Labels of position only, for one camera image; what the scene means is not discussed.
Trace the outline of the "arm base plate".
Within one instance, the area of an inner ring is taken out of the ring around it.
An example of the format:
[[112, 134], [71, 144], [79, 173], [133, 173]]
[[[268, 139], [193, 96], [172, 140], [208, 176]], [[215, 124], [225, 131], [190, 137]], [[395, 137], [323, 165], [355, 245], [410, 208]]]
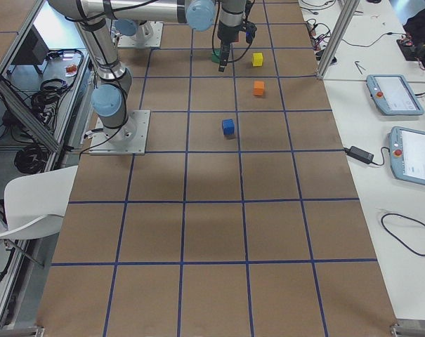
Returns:
[[147, 21], [140, 25], [133, 36], [120, 34], [117, 47], [121, 49], [159, 48], [162, 42], [163, 23]]
[[100, 118], [97, 118], [96, 128], [102, 130], [93, 134], [88, 153], [92, 155], [145, 154], [150, 110], [131, 110], [128, 114], [129, 119], [118, 134], [110, 129], [104, 132], [103, 123]]

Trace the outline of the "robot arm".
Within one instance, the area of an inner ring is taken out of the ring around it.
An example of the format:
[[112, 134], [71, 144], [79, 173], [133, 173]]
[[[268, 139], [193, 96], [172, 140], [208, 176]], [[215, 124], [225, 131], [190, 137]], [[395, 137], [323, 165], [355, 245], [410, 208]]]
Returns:
[[91, 104], [103, 124], [105, 138], [113, 143], [133, 139], [136, 123], [126, 107], [132, 84], [131, 73], [119, 59], [107, 20], [116, 20], [118, 13], [132, 11], [141, 5], [119, 5], [116, 1], [50, 1], [49, 4], [76, 25], [91, 56], [99, 78]]
[[110, 18], [155, 20], [186, 23], [198, 32], [218, 26], [221, 42], [219, 72], [231, 63], [230, 48], [244, 29], [250, 1], [104, 1], [103, 10]]

